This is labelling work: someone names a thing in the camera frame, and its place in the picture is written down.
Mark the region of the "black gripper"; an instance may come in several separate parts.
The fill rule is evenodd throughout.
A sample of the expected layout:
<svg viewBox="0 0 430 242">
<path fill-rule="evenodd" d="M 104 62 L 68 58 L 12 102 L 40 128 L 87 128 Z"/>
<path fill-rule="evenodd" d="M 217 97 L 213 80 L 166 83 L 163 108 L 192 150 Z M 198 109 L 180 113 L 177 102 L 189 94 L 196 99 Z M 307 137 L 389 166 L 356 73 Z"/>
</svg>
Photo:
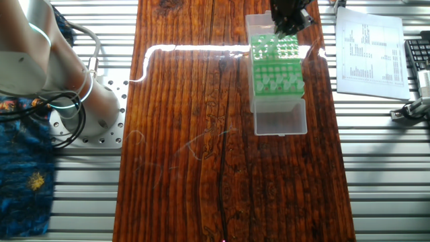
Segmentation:
<svg viewBox="0 0 430 242">
<path fill-rule="evenodd" d="M 314 23 L 306 7 L 312 0 L 271 0 L 271 18 L 278 37 L 293 36 Z"/>
</svg>

